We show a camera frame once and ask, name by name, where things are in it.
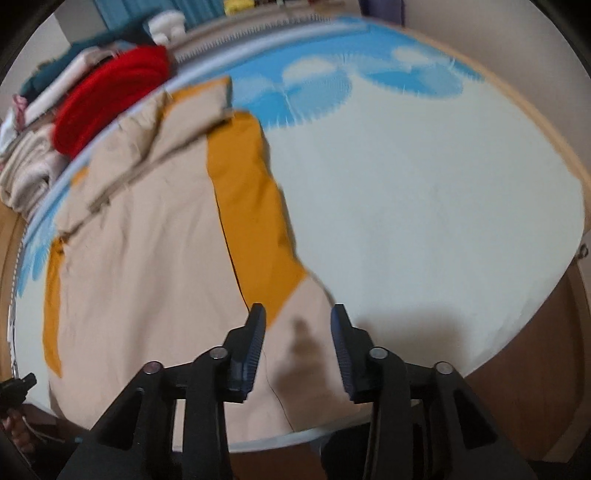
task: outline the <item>curtain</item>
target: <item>curtain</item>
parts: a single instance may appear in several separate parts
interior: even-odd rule
[[[224,14],[223,0],[95,0],[108,29],[151,10],[179,10],[187,18],[187,29]]]

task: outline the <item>beige blanket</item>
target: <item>beige blanket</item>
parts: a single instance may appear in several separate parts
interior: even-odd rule
[[[44,346],[54,407],[83,427],[144,363],[192,361],[254,302],[267,332],[252,394],[226,406],[229,442],[358,411],[342,387],[331,305],[293,256],[261,129],[228,111],[227,92],[223,79],[162,93],[121,119],[56,217]]]

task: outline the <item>teal towel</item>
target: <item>teal towel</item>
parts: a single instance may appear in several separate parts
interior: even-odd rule
[[[75,42],[59,59],[44,65],[39,72],[30,77],[21,86],[20,95],[33,102],[53,81],[63,72],[77,55],[90,47],[104,47],[117,40],[124,40],[136,45],[154,45],[152,37],[144,30],[144,22],[153,17],[158,11],[151,11],[133,18],[125,25],[114,30],[107,30],[88,40]]]

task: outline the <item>mattress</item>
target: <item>mattress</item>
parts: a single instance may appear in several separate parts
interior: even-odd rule
[[[221,75],[232,78],[233,107],[264,129],[299,259],[355,325],[407,362],[447,360],[469,374],[531,319],[577,251],[583,192],[565,163],[576,156],[496,78],[426,40],[318,17],[185,56],[164,88]],[[9,337],[15,372],[35,372],[30,401],[47,411],[53,220],[105,133],[69,165],[23,240]],[[359,419],[342,420],[230,449],[298,443]]]

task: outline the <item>stack of clothes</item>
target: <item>stack of clothes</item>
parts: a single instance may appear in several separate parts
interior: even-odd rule
[[[58,177],[120,113],[171,76],[144,15],[74,43],[14,95],[0,126],[0,199],[30,221]]]

